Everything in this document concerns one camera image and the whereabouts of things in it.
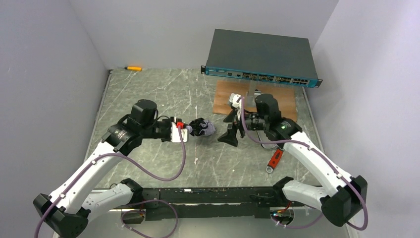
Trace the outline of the black umbrella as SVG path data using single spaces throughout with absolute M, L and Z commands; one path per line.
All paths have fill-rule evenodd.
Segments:
M 191 136 L 211 136 L 216 132 L 214 124 L 204 118 L 192 120 L 186 125 L 186 128 Z

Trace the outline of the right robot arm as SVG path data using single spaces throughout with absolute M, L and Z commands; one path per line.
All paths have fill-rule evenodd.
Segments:
M 271 94 L 258 95 L 255 104 L 256 112 L 246 112 L 245 98 L 232 93 L 228 100 L 231 112 L 224 119 L 227 131 L 218 141 L 236 147 L 239 132 L 241 137 L 247 136 L 258 144 L 277 145 L 298 159 L 320 186 L 284 177 L 273 186 L 275 199 L 315 208 L 335 226 L 347 224 L 355 230 L 365 230 L 368 226 L 366 179 L 346 172 L 320 151 L 294 120 L 282 116 Z

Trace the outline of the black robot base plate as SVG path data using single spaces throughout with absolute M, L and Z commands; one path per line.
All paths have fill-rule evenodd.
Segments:
M 146 221 L 173 218 L 254 217 L 269 219 L 272 213 L 301 207 L 271 186 L 145 188 L 124 209 L 145 212 Z

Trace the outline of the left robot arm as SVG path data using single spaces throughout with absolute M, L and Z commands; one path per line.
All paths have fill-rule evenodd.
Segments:
M 132 179 L 124 179 L 114 188 L 92 195 L 103 177 L 142 144 L 144 139 L 185 144 L 191 126 L 181 119 L 159 119 L 155 102 L 141 99 L 129 114 L 108 128 L 91 156 L 59 188 L 50 194 L 39 194 L 33 204 L 47 224 L 63 238 L 79 236 L 87 225 L 107 211 L 130 206 L 137 208 L 153 202 Z

